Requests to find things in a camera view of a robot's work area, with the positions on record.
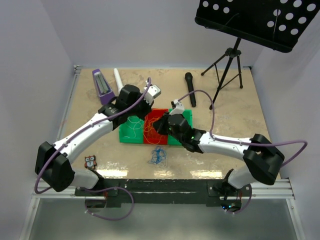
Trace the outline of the green bin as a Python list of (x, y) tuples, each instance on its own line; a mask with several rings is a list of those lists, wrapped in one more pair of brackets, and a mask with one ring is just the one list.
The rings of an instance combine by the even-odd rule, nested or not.
[[(182, 115), (184, 116), (184, 118), (187, 120), (188, 124), (192, 127), (193, 126), (193, 112), (191, 109), (186, 109)], [(172, 137), (171, 135), (168, 136), (167, 139), (167, 145), (168, 146), (182, 146), (182, 144), (176, 140), (174, 137)]]
[(130, 116), (119, 126), (119, 142), (124, 144), (143, 144), (144, 121), (137, 116)]

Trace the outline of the red bin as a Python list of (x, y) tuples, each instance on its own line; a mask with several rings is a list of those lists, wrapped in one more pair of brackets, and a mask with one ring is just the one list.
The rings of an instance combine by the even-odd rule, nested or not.
[(153, 108), (152, 111), (145, 117), (143, 126), (143, 143), (147, 145), (167, 145), (168, 136), (158, 134), (153, 128), (153, 123), (159, 120), (167, 108)]

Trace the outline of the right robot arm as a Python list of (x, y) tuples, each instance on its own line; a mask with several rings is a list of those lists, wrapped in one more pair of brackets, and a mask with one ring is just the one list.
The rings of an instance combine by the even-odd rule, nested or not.
[(285, 159), (261, 134), (239, 139), (211, 135), (208, 131), (191, 127), (182, 114), (166, 112), (152, 126), (158, 134), (176, 139), (189, 152), (214, 153), (243, 161), (242, 168), (231, 169), (214, 187), (217, 192), (230, 197), (254, 182), (274, 185)]

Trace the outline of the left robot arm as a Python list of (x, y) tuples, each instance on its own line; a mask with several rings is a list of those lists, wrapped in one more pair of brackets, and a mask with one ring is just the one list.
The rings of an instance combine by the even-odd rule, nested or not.
[(36, 158), (35, 183), (44, 180), (56, 192), (70, 186), (85, 188), (92, 196), (99, 196), (104, 190), (102, 177), (93, 170), (75, 170), (72, 163), (99, 138), (125, 123), (128, 117), (137, 116), (143, 120), (160, 94), (156, 85), (148, 85), (141, 92), (138, 87), (127, 84), (117, 97), (103, 105), (75, 132), (55, 143), (42, 143)]

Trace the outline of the white microphone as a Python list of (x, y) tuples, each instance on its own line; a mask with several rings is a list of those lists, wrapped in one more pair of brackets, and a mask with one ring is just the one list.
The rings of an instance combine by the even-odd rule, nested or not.
[(116, 82), (116, 85), (117, 85), (118, 93), (120, 93), (121, 89), (124, 87), (124, 85), (123, 85), (123, 81), (121, 79), (120, 73), (119, 73), (117, 68), (113, 69), (113, 74), (114, 74), (114, 77), (115, 77), (115, 82)]

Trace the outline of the purple metronome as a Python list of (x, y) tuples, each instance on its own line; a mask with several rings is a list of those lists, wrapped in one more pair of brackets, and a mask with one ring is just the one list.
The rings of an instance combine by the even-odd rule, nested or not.
[(102, 105), (112, 102), (116, 95), (99, 68), (92, 71), (93, 83)]

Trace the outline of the black microphone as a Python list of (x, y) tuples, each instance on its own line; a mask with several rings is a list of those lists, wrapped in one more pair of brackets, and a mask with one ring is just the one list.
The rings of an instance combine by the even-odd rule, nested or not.
[(190, 72), (186, 72), (184, 79), (187, 83), (188, 92), (190, 93), (189, 98), (190, 98), (191, 106), (194, 108), (196, 107), (197, 104), (196, 104), (195, 93), (193, 92), (194, 91), (193, 76)]

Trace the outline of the owl number tile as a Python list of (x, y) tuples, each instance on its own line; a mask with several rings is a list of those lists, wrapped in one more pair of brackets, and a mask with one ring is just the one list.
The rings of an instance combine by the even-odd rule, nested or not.
[(97, 166), (97, 162), (96, 162), (96, 156), (95, 155), (91, 155), (91, 156), (86, 156), (84, 158), (84, 167), (86, 169), (89, 169), (89, 170), (95, 170), (96, 169), (96, 166)]

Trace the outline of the black music stand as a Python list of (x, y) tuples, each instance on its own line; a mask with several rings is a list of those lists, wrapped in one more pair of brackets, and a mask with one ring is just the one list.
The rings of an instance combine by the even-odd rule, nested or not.
[(229, 84), (225, 79), (233, 60), (238, 66), (241, 64), (242, 40), (290, 53), (319, 10), (318, 0), (201, 0), (195, 23), (236, 38), (234, 46), (227, 48), (201, 75), (216, 69), (227, 58), (223, 74), (217, 77), (215, 93), (219, 94)]

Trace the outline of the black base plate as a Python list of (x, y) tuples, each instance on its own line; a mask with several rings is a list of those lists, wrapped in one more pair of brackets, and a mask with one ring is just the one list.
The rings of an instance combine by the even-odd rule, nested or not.
[(222, 179), (103, 179), (93, 192), (76, 188), (90, 208), (119, 208), (122, 204), (188, 204), (239, 207), (240, 198), (249, 197), (250, 186), (228, 193), (219, 192)]

